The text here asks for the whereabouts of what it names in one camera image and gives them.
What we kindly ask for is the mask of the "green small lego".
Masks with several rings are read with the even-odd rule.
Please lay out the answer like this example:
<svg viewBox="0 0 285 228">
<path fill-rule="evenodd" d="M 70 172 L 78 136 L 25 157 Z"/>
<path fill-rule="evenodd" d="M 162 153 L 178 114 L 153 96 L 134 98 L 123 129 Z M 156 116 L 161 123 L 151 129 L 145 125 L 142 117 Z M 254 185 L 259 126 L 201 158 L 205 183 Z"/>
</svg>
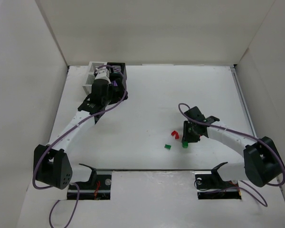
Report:
<svg viewBox="0 0 285 228">
<path fill-rule="evenodd" d="M 164 146 L 164 148 L 170 150 L 170 149 L 171 149 L 171 145 L 166 144 L 166 145 Z"/>
</svg>

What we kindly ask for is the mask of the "green stepped lego brick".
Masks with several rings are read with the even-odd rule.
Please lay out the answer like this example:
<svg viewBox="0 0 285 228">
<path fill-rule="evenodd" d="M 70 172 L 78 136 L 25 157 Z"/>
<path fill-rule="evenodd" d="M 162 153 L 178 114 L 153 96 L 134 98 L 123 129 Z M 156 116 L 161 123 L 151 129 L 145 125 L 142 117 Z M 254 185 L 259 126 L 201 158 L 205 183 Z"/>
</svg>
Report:
<svg viewBox="0 0 285 228">
<path fill-rule="evenodd" d="M 188 146 L 189 146 L 189 143 L 188 143 L 188 142 L 183 142 L 183 143 L 182 143 L 182 147 L 183 147 L 183 148 L 188 148 Z"/>
</svg>

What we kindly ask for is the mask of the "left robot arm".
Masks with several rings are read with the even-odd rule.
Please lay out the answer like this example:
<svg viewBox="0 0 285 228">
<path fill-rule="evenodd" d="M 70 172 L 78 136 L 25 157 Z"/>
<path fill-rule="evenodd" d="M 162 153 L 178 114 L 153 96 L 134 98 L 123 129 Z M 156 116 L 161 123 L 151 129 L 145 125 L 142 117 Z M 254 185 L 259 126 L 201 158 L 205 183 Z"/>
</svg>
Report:
<svg viewBox="0 0 285 228">
<path fill-rule="evenodd" d="M 92 92 L 78 107 L 71 122 L 60 135 L 47 145 L 39 144 L 34 150 L 32 185 L 42 189 L 37 181 L 44 183 L 44 189 L 57 188 L 63 190 L 73 175 L 68 153 L 71 146 L 92 128 L 107 112 L 116 108 L 127 97 L 126 79 L 120 77 L 113 85 L 110 78 L 96 77 L 92 84 Z"/>
</svg>

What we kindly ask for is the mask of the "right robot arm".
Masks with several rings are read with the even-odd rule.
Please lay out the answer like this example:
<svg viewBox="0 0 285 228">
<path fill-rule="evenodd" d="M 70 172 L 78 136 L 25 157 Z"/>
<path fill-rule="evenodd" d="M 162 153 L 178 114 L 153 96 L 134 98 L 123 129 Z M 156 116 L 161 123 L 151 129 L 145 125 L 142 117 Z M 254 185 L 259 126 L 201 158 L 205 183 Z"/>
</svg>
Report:
<svg viewBox="0 0 285 228">
<path fill-rule="evenodd" d="M 182 141 L 197 143 L 204 136 L 222 143 L 243 158 L 241 162 L 224 162 L 214 169 L 222 181 L 250 181 L 263 187 L 281 175 L 279 186 L 285 183 L 285 165 L 271 138 L 257 138 L 230 129 L 214 116 L 205 117 L 196 106 L 181 114 L 186 118 Z"/>
</svg>

